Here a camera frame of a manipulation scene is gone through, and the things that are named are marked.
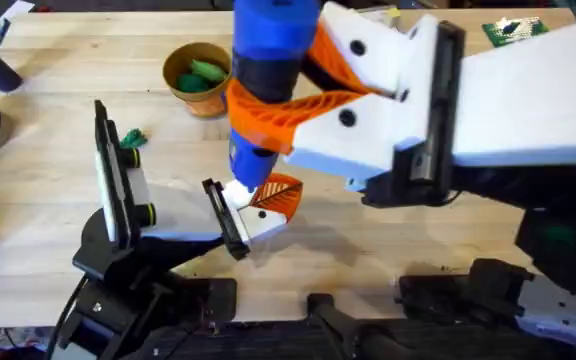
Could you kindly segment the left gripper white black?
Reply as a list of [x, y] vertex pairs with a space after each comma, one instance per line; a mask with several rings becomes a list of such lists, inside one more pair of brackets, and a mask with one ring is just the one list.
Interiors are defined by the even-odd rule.
[[[235, 179], [223, 184], [208, 178], [199, 189], [187, 189], [149, 183], [141, 170], [130, 170], [128, 178], [135, 202], [154, 208], [155, 223], [141, 229], [144, 237], [184, 243], [221, 238], [237, 260], [248, 255], [248, 245], [290, 222], [303, 190], [300, 180], [281, 173], [252, 191]], [[236, 211], [243, 229], [235, 225]]]

